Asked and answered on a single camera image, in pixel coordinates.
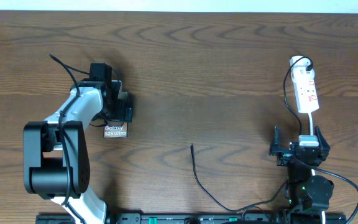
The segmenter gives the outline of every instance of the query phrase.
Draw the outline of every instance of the white wall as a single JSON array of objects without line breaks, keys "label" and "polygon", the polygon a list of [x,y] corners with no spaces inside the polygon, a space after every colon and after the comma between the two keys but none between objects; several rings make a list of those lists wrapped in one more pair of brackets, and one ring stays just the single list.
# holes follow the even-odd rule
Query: white wall
[{"label": "white wall", "polygon": [[0,10],[358,13],[358,0],[0,0]]}]

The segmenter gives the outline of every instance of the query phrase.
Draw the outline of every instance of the wooden surface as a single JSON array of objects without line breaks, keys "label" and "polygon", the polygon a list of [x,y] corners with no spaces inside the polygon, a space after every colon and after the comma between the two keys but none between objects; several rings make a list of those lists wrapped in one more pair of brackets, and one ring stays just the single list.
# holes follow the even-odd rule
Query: wooden surface
[{"label": "wooden surface", "polygon": [[[23,186],[22,129],[68,98],[72,83],[51,60],[83,70],[115,65],[134,95],[129,138],[89,127],[91,185],[113,210],[223,212],[266,200],[286,178],[268,156],[273,128],[285,142],[298,124],[283,104],[292,55],[314,60],[320,110],[332,150],[321,167],[358,184],[358,15],[146,12],[0,12],[0,223],[34,223],[62,212]],[[85,76],[76,73],[77,79]],[[289,101],[295,106],[292,83]],[[305,130],[308,118],[301,115]],[[356,191],[335,183],[330,212],[353,211]],[[282,196],[265,209],[286,205]]]}]

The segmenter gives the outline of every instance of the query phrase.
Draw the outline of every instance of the power strip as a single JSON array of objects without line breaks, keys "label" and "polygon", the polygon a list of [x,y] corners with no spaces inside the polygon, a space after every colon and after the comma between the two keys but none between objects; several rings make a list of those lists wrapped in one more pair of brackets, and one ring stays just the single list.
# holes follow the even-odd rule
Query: power strip
[{"label": "power strip", "polygon": [[[296,62],[302,56],[294,56],[290,60],[290,65]],[[311,113],[316,111],[318,106],[316,86],[314,85],[314,69],[306,71],[310,65],[307,58],[301,59],[292,66],[291,79],[295,89],[296,104],[299,113]]]}]

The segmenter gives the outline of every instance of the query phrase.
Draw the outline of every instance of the wood grain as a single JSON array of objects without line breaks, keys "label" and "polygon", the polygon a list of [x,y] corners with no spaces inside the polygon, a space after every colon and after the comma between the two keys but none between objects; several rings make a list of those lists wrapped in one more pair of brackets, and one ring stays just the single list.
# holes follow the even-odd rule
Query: wood grain
[{"label": "wood grain", "polygon": [[[273,127],[286,142],[298,129],[282,93],[295,54],[315,64],[314,120],[332,147],[321,167],[358,184],[358,15],[0,11],[0,223],[63,211],[22,183],[24,125],[53,113],[71,86],[50,52],[83,70],[114,65],[134,95],[128,139],[86,130],[91,185],[113,210],[222,212],[193,179],[191,143],[200,181],[223,204],[270,198],[286,177],[268,156]],[[356,191],[330,179],[329,211],[349,216]]]}]

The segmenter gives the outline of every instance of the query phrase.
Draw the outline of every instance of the white power strip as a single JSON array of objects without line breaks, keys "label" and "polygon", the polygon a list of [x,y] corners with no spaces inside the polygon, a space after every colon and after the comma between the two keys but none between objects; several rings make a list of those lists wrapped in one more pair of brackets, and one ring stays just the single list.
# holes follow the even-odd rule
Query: white power strip
[{"label": "white power strip", "polygon": [[[296,62],[302,56],[294,56],[290,60],[290,65]],[[299,113],[311,113],[316,111],[318,106],[316,86],[314,85],[314,69],[306,71],[310,65],[307,58],[301,59],[294,64],[291,70],[291,79],[295,89],[296,104]]]}]

